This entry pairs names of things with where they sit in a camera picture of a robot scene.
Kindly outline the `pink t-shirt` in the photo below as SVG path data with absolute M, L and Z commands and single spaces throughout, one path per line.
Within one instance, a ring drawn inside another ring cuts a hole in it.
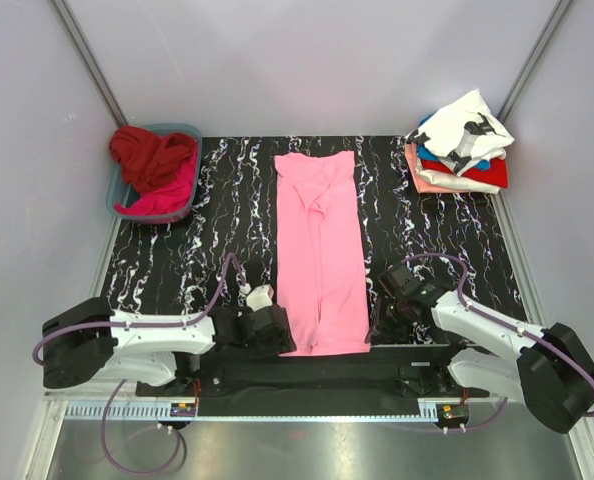
M 278 155 L 277 302 L 297 356 L 369 351 L 366 269 L 351 151 Z

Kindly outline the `dark red t-shirt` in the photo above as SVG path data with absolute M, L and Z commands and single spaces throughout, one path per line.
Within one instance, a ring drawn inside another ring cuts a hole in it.
M 111 158 L 119 164 L 123 180 L 139 194 L 173 182 L 196 147 L 197 141 L 189 135 L 173 132 L 161 136 L 134 126 L 118 129 L 109 143 Z

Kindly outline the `right controller board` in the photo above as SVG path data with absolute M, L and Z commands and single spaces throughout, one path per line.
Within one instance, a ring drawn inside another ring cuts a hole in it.
M 442 421 L 456 422 L 457 424 L 466 424 L 470 417 L 470 409 L 466 403 L 441 404 L 439 408 L 439 418 Z

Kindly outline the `aluminium frame rail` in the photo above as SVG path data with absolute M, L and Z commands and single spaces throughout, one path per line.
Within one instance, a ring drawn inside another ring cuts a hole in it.
M 587 379 L 582 378 L 574 369 L 559 371 L 552 365 L 529 365 L 517 362 L 517 365 L 507 365 L 498 358 L 484 357 L 477 359 L 455 360 L 448 366 L 448 375 L 452 382 L 467 388 L 479 388 L 490 393 L 509 397 L 515 401 L 528 405 L 530 402 L 546 402 L 572 404 L 590 398 L 594 403 L 594 389 L 588 385 Z M 112 366 L 110 373 L 118 373 L 119 377 L 128 375 L 130 380 L 147 380 L 154 386 L 162 386 L 173 379 L 172 370 L 168 367 L 158 367 L 148 363 L 146 373 L 129 368 L 124 371 L 119 364 Z M 59 368 L 45 368 L 43 386 L 51 390 L 63 390 L 84 385 L 95 379 L 98 372 L 92 370 L 68 370 L 62 372 Z

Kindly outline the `blue-grey plastic basket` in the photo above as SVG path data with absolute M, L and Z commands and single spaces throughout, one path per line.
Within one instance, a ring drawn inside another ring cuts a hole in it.
M 184 219 L 192 210 L 201 150 L 201 133 L 187 124 L 120 127 L 109 142 L 109 212 L 151 225 Z

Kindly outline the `black marble pattern mat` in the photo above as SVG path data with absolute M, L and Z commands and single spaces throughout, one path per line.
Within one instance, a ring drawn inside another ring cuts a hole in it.
M 525 316 L 491 199 L 418 193 L 396 137 L 241 137 L 202 144 L 199 200 L 168 227 L 126 223 L 110 264 L 113 309 L 185 315 L 211 301 L 244 307 L 246 288 L 271 285 L 277 302 L 278 155 L 354 154 L 368 312 L 383 294 L 378 277 L 404 263 L 498 313 Z

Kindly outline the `left controller board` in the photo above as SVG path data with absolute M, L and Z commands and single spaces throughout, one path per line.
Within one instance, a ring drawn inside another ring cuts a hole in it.
M 180 401 L 172 402 L 170 406 L 170 415 L 172 417 L 195 417 L 198 411 L 198 401 Z

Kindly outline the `white printed folded t-shirt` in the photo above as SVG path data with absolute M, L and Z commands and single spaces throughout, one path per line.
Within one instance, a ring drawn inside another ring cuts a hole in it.
M 453 174 L 463 176 L 482 161 L 503 157 L 515 139 L 474 89 L 438 109 L 408 133 L 406 141 L 425 148 Z

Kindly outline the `blue folded t-shirt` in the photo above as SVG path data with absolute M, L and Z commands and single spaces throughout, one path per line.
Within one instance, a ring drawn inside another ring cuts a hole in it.
M 439 155 L 435 149 L 430 149 L 427 144 L 418 144 L 417 153 L 421 159 L 441 163 L 450 172 L 462 175 L 469 169 L 487 171 L 490 169 L 490 160 L 487 158 L 474 157 L 472 147 L 480 136 L 495 134 L 493 126 L 487 117 L 479 113 L 479 120 L 469 120 L 464 123 L 462 135 L 459 142 L 446 155 Z

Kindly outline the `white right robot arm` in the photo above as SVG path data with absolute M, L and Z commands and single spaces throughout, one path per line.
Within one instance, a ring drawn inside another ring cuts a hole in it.
M 468 298 L 461 286 L 416 278 L 404 263 L 388 268 L 379 282 L 396 319 L 426 321 L 463 339 L 431 371 L 440 395 L 464 387 L 497 394 L 559 434 L 594 416 L 594 361 L 570 327 L 544 328 L 503 315 Z

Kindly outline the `red folded t-shirt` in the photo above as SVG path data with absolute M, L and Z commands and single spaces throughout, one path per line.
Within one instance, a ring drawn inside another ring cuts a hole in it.
M 492 159 L 489 162 L 487 170 L 480 170 L 473 167 L 467 170 L 462 176 L 455 175 L 439 161 L 422 159 L 421 166 L 424 171 L 441 173 L 450 181 L 458 180 L 462 182 L 464 180 L 471 180 L 501 189 L 509 186 L 506 160 L 501 157 Z

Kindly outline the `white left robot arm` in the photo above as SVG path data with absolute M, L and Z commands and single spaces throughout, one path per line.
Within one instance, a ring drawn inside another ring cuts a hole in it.
M 211 301 L 201 312 L 142 315 L 93 297 L 45 322 L 32 360 L 49 390 L 89 381 L 133 381 L 185 394 L 205 355 L 241 354 L 253 360 L 296 350 L 285 308 L 262 285 L 244 290 L 244 307 Z

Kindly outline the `controller board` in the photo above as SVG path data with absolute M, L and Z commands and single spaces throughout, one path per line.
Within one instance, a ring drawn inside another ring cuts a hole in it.
M 198 411 L 198 401 L 180 401 L 172 402 L 170 406 L 170 415 L 172 417 L 195 417 Z
M 441 404 L 439 408 L 439 418 L 442 421 L 456 422 L 457 424 L 466 424 L 470 417 L 470 409 L 466 403 Z

